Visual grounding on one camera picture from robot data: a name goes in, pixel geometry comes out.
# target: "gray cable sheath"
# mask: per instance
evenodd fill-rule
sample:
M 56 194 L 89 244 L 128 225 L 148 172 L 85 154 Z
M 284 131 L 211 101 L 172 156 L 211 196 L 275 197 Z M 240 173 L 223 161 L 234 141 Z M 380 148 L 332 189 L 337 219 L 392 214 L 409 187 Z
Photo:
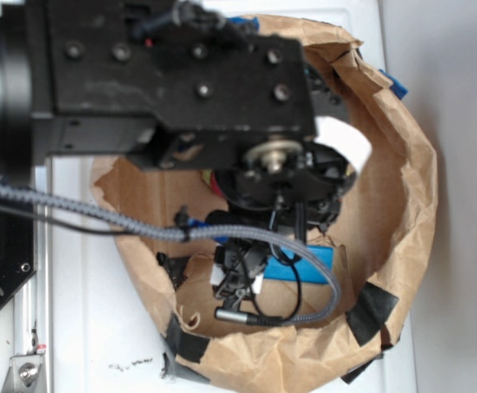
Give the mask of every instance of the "gray cable sheath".
M 100 219 L 109 224 L 121 227 L 129 232 L 143 237 L 152 237 L 166 242 L 183 242 L 185 232 L 178 228 L 159 228 L 150 224 L 143 223 L 137 219 L 120 215 L 119 213 L 102 209 L 98 206 L 90 205 L 80 201 L 74 201 L 61 196 L 53 196 L 43 192 L 37 192 L 29 189 L 19 189 L 0 184 L 0 200 L 23 202 L 32 205 L 48 206 L 55 209 L 67 210 L 80 215 L 87 215 L 95 219 Z M 306 248 L 301 242 L 288 239 L 278 233 L 266 231 L 264 229 L 248 227 L 246 225 L 213 225 L 201 228 L 191 228 L 189 237 L 192 240 L 212 239 L 216 237 L 236 237 L 258 240 L 260 242 L 270 243 L 279 247 L 287 248 L 299 255 L 304 260 L 309 261 L 326 278 L 332 294 L 328 304 L 312 314 L 296 315 L 283 325 L 292 325 L 295 323 L 313 323 L 323 318 L 327 318 L 337 307 L 340 300 L 341 289 L 337 278 L 331 270 L 325 267 L 320 259 Z

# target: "tape strip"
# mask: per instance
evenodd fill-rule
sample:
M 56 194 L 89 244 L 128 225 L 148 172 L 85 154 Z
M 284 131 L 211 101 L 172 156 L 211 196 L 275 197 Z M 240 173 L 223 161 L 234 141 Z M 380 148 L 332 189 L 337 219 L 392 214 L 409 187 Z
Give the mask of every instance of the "tape strip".
M 173 315 L 167 327 L 166 343 L 175 356 L 180 355 L 190 362 L 200 363 L 209 345 L 209 338 L 184 332 L 176 315 Z
M 399 298 L 367 282 L 355 306 L 348 311 L 348 326 L 359 346 L 371 341 L 383 328 Z
M 200 359 L 204 356 L 209 345 L 208 338 L 184 332 L 176 315 L 172 315 L 164 341 L 166 343 L 166 356 L 169 360 L 168 362 L 165 361 L 162 370 L 164 376 L 174 375 L 194 382 L 209 383 L 209 379 L 194 372 L 191 368 L 179 364 L 175 359 L 176 355 L 180 355 L 190 362 L 200 363 Z

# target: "crumpled brown paper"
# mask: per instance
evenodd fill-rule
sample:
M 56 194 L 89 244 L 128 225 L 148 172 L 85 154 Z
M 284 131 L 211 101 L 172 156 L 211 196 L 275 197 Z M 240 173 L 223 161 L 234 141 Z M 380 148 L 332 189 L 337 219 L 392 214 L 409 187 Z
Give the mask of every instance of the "crumpled brown paper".
M 214 250 L 211 242 L 168 245 L 121 237 L 116 243 L 161 332 L 166 331 L 171 313 L 177 313 L 186 332 L 214 337 L 199 364 L 177 355 L 179 363 L 202 374 L 211 384 L 231 390 L 307 392 L 373 359 L 382 345 L 397 343 L 432 246 L 436 156 L 410 113 L 388 89 L 389 79 L 358 55 L 361 41 L 339 27 L 310 20 L 259 19 L 263 34 L 298 38 L 306 45 L 309 62 L 343 96 L 352 125 L 373 145 L 372 157 L 344 198 L 342 214 L 329 230 L 329 237 L 310 234 L 316 242 L 331 243 L 335 248 L 334 269 L 343 285 L 343 300 L 336 315 L 314 328 L 259 329 L 229 323 L 222 327 L 207 317 L 216 306 L 207 283 Z M 197 172 L 143 174 L 126 160 L 99 159 L 93 168 L 93 184 L 100 206 L 156 225 L 172 225 L 183 204 L 199 219 L 211 210 L 225 208 L 225 202 L 205 186 Z M 186 269 L 189 279 L 176 294 L 151 250 L 173 256 L 194 255 Z M 360 347 L 344 313 L 367 281 L 395 295 L 399 302 L 381 334 Z M 263 293 L 292 295 L 291 285 L 268 283 Z M 324 290 L 308 284 L 305 307 L 320 308 L 327 296 Z M 273 296 L 263 296 L 266 310 L 277 314 L 284 309 L 277 309 Z M 291 300 L 284 303 L 285 309 L 291 309 Z

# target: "bolt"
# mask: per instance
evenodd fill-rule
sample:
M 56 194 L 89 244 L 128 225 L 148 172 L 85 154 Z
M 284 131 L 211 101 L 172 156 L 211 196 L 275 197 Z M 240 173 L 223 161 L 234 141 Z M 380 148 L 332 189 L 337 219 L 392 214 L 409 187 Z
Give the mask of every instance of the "bolt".
M 78 60 L 84 55 L 85 48 L 78 41 L 68 41 L 65 46 L 65 52 L 66 56 L 71 60 Z
M 213 87 L 206 82 L 202 82 L 197 85 L 197 95 L 200 98 L 209 98 L 213 95 Z
M 254 178 L 256 174 L 257 174 L 257 172 L 255 172 L 254 169 L 250 169 L 250 170 L 246 171 L 246 173 L 244 174 L 244 177 Z
M 207 50 L 206 45 L 203 43 L 197 43 L 191 48 L 191 54 L 195 59 L 204 60 L 207 58 L 209 51 Z
M 286 102 L 290 96 L 289 87 L 285 84 L 277 84 L 273 89 L 273 95 L 277 101 Z
M 111 53 L 120 63 L 125 63 L 131 58 L 131 49 L 124 43 L 115 44 Z
M 24 382 L 32 382 L 38 376 L 39 370 L 34 364 L 26 363 L 18 370 L 20 379 Z
M 175 167 L 175 162 L 164 161 L 164 162 L 161 162 L 158 166 L 160 166 L 161 169 L 172 169 Z
M 195 133 L 183 133 L 180 135 L 180 140 L 185 143 L 192 142 L 195 140 Z
M 331 105 L 338 105 L 340 104 L 340 97 L 339 96 L 332 96 L 330 99 L 329 99 L 329 103 Z
M 286 154 L 283 151 L 273 150 L 262 156 L 261 160 L 268 174 L 277 174 L 282 170 L 284 162 L 286 162 Z
M 276 66 L 282 62 L 282 53 L 279 49 L 270 49 L 266 54 L 268 63 Z

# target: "black electrical tape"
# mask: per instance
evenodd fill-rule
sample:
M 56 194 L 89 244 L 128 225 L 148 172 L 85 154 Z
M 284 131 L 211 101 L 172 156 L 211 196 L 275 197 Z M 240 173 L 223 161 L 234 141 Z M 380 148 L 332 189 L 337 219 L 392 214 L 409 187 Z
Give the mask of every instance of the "black electrical tape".
M 368 363 L 364 363 L 362 366 L 355 368 L 354 370 L 350 371 L 348 374 L 340 377 L 347 385 L 350 385 L 353 381 L 355 381 L 359 376 L 366 371 L 370 364 L 372 364 L 376 359 L 380 359 L 380 355 L 376 358 L 370 360 Z
M 399 298 L 369 282 L 362 288 L 347 321 L 359 346 L 375 337 L 388 320 Z
M 172 315 L 166 331 L 166 344 L 175 356 L 180 355 L 190 362 L 200 363 L 209 345 L 209 338 L 184 332 L 177 317 Z

